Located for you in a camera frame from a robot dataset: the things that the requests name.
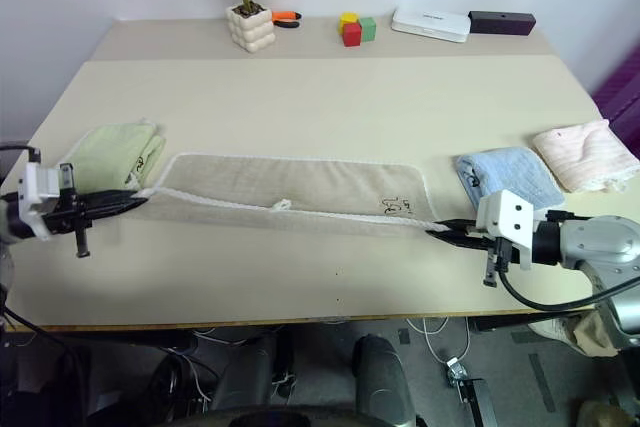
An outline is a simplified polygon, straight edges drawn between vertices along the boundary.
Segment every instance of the black box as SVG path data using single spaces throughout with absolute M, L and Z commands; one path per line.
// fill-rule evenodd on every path
M 529 35 L 536 25 L 532 14 L 514 12 L 469 12 L 472 34 Z

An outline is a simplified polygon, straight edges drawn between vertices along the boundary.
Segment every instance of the blue towel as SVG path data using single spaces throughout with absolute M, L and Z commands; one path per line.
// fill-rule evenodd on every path
M 456 160 L 456 168 L 476 209 L 480 197 L 504 189 L 531 202 L 534 210 L 564 202 L 562 192 L 542 160 L 524 147 L 463 155 Z

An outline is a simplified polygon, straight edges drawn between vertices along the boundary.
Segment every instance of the white router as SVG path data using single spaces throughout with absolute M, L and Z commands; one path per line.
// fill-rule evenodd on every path
M 471 19 L 461 14 L 398 7 L 393 14 L 391 28 L 434 39 L 466 42 L 471 30 Z

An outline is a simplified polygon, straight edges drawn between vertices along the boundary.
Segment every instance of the red block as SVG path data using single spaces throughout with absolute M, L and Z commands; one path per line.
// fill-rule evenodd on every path
M 362 40 L 362 26 L 355 22 L 353 24 L 344 24 L 342 29 L 342 41 L 345 47 L 355 47 L 360 45 Z

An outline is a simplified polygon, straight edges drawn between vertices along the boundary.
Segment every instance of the orange scissor handle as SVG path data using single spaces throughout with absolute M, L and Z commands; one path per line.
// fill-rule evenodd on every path
M 291 10 L 271 13 L 271 20 L 274 22 L 276 20 L 298 20 L 300 18 L 302 18 L 301 14 L 299 14 L 298 12 L 293 12 Z

